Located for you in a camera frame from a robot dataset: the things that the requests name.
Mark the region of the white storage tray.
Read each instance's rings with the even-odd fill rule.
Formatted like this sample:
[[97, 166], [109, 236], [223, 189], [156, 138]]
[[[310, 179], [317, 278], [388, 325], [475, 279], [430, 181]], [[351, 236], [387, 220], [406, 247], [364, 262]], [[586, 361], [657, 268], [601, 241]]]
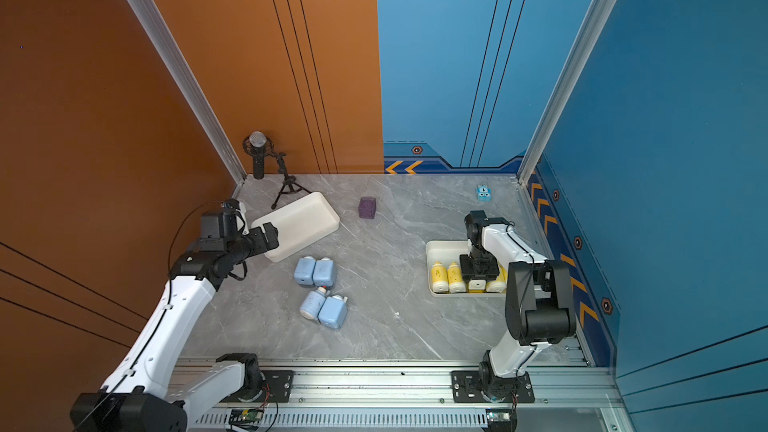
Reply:
[[461, 254], [469, 254], [469, 252], [470, 252], [470, 244], [468, 241], [430, 241], [426, 244], [426, 280], [427, 280], [428, 291], [432, 296], [443, 297], [443, 298], [463, 297], [463, 296], [491, 298], [491, 297], [503, 297], [506, 294], [506, 290], [504, 293], [497, 293], [497, 294], [491, 294], [486, 292], [482, 294], [470, 294], [468, 290], [466, 293], [460, 293], [460, 294], [451, 294], [450, 292], [444, 293], [444, 294], [435, 294], [431, 291], [430, 270], [432, 265], [436, 261], [440, 261], [443, 263], [443, 265], [446, 268], [448, 268], [452, 262], [456, 262], [459, 264], [459, 256]]
[[250, 228], [262, 227], [265, 223], [277, 229], [279, 243], [265, 256], [272, 262], [280, 262], [335, 232], [340, 226], [340, 217], [322, 193], [313, 192], [254, 220]]

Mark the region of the blue sharpener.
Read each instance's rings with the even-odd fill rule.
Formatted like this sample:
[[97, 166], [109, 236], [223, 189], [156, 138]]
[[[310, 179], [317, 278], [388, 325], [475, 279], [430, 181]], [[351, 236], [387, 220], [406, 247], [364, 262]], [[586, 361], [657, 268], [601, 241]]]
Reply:
[[328, 297], [318, 313], [319, 322], [330, 329], [339, 330], [347, 317], [348, 298], [341, 295]]
[[313, 286], [314, 270], [317, 260], [311, 256], [305, 256], [298, 260], [294, 270], [293, 278], [301, 286]]
[[315, 262], [312, 279], [316, 287], [331, 288], [335, 285], [336, 278], [336, 265], [331, 258], [323, 257]]
[[299, 312], [307, 320], [318, 322], [319, 313], [328, 297], [328, 289], [317, 287], [311, 290], [303, 300]]

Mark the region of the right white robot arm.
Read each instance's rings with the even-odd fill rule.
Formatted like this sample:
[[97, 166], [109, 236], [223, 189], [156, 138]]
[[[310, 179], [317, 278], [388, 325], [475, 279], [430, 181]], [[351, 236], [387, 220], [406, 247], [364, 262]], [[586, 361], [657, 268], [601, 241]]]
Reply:
[[480, 365], [480, 390], [490, 401], [508, 401], [523, 387], [526, 367], [544, 350], [576, 332], [568, 265], [527, 244], [504, 218], [472, 211], [464, 219], [469, 252], [459, 256], [468, 289], [500, 278], [506, 332]]

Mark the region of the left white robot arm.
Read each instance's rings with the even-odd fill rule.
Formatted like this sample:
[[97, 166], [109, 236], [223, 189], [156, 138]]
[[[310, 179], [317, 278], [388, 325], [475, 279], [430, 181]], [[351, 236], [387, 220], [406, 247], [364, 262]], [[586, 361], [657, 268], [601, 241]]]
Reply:
[[232, 217], [205, 224], [197, 242], [169, 272], [161, 299], [120, 365], [94, 393], [81, 394], [70, 419], [76, 431], [185, 431], [222, 399], [266, 398], [266, 380], [253, 353], [226, 354], [181, 391], [169, 383], [203, 310], [233, 269], [278, 247], [267, 222], [239, 229]]

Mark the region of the black mini tripod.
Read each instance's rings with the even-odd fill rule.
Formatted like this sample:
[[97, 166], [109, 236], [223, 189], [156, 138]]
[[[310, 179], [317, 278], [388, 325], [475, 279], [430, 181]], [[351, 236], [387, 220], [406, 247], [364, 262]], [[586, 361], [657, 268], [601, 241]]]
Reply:
[[270, 156], [275, 159], [275, 161], [277, 163], [277, 167], [278, 167], [278, 173], [281, 174], [282, 177], [283, 177], [282, 186], [281, 186], [281, 188], [280, 188], [280, 190], [279, 190], [275, 200], [271, 204], [271, 209], [272, 210], [276, 210], [277, 209], [278, 203], [279, 203], [280, 199], [283, 196], [293, 195], [293, 194], [297, 194], [297, 193], [300, 193], [300, 192], [305, 192], [307, 194], [310, 193], [309, 189], [307, 189], [306, 187], [303, 187], [302, 185], [300, 185], [297, 182], [297, 178], [294, 175], [291, 175], [288, 172], [288, 168], [287, 168], [287, 165], [285, 163], [286, 153], [283, 153], [283, 152], [272, 152], [270, 154]]

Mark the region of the small teal robot toy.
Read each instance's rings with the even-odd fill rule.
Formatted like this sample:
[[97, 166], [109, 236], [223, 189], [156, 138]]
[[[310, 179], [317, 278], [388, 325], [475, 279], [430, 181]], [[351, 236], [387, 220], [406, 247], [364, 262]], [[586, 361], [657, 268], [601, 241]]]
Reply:
[[477, 199], [482, 202], [488, 202], [492, 200], [491, 189], [484, 185], [478, 185], [476, 188]]

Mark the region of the black microphone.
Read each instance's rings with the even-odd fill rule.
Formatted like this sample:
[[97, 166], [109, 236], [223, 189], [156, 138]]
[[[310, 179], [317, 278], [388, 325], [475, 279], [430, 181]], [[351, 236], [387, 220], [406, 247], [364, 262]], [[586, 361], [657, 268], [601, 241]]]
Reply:
[[262, 180], [265, 175], [265, 158], [271, 154], [273, 142], [260, 131], [254, 131], [242, 143], [244, 152], [252, 159], [252, 175]]

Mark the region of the purple cube toy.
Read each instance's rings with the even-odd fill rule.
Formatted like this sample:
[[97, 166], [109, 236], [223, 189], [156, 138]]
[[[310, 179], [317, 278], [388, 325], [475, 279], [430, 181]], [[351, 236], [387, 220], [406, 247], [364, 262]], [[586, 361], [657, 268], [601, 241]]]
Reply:
[[374, 219], [377, 212], [377, 200], [374, 197], [362, 197], [358, 205], [361, 219]]

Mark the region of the right green circuit board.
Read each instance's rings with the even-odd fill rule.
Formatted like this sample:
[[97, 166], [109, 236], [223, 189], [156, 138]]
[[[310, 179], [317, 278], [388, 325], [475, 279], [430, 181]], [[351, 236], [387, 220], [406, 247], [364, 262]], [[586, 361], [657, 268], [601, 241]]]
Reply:
[[489, 432], [515, 432], [518, 426], [517, 412], [511, 409], [487, 409], [486, 421]]

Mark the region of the green circuit board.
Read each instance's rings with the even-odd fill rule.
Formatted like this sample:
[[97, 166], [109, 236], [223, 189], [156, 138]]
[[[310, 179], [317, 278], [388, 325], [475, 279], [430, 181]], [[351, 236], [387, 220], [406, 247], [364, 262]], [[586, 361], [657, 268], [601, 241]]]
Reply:
[[263, 418], [263, 409], [233, 409], [227, 420], [227, 428], [238, 431], [257, 431]]
[[487, 409], [486, 421], [489, 432], [515, 432], [518, 426], [517, 412], [511, 409]]

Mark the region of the left green circuit board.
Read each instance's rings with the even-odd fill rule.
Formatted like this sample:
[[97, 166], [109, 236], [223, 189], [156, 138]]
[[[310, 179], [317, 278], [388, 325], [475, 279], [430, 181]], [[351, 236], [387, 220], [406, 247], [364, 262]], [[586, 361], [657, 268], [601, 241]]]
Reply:
[[238, 431], [257, 431], [263, 418], [263, 409], [233, 409], [227, 420], [227, 428]]

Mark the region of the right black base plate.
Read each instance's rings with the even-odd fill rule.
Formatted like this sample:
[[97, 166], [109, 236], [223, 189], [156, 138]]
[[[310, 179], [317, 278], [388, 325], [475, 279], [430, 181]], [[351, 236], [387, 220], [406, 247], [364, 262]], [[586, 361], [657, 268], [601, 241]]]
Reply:
[[479, 370], [454, 370], [450, 378], [455, 403], [532, 404], [536, 400], [528, 373], [500, 378]]

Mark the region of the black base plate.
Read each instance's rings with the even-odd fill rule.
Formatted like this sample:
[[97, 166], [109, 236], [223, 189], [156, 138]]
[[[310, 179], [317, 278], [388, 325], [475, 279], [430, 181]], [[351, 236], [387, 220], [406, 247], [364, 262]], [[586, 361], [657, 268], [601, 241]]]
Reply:
[[260, 386], [244, 386], [233, 394], [233, 400], [241, 403], [288, 403], [293, 388], [293, 370], [266, 370], [261, 372]]
[[450, 378], [455, 403], [532, 404], [536, 400], [528, 373], [500, 378], [479, 370], [454, 370]]

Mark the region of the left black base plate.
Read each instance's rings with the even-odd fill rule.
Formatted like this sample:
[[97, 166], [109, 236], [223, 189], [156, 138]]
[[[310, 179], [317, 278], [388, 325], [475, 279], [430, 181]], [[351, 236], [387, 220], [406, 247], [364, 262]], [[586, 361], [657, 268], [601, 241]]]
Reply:
[[288, 403], [293, 388], [293, 370], [266, 370], [261, 372], [260, 386], [244, 386], [233, 394], [233, 400], [241, 403]]

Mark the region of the aluminium rail frame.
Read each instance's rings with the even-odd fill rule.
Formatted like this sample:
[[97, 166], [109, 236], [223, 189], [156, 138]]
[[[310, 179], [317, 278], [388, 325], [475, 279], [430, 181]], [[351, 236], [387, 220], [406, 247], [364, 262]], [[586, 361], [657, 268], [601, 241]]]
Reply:
[[575, 363], [528, 370], [532, 404], [455, 403], [450, 373], [466, 361], [264, 360], [293, 370], [288, 403], [270, 402], [257, 431], [488, 431], [487, 409], [517, 412], [516, 431], [630, 431], [608, 370]]

